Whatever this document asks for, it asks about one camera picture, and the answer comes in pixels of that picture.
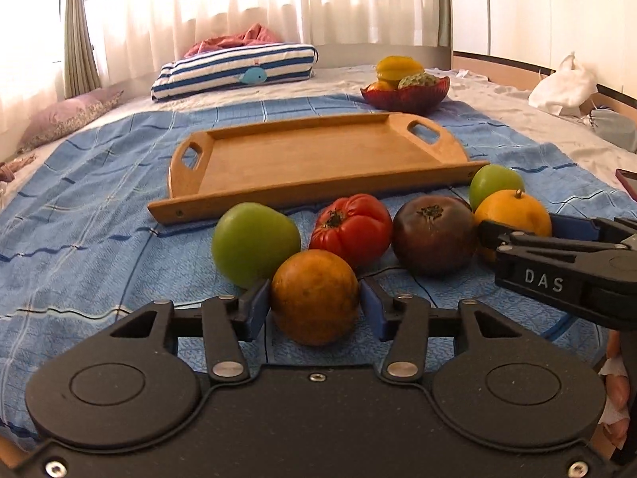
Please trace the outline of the person right hand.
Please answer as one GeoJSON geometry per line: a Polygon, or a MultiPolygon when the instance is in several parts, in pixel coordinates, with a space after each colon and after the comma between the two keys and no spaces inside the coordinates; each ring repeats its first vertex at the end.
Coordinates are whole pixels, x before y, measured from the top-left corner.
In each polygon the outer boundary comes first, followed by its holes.
{"type": "Polygon", "coordinates": [[[599,376],[602,377],[606,388],[606,403],[598,424],[609,443],[617,449],[623,448],[631,422],[627,406],[631,385],[621,355],[620,341],[620,332],[610,330],[606,361],[599,370],[599,376]]]}

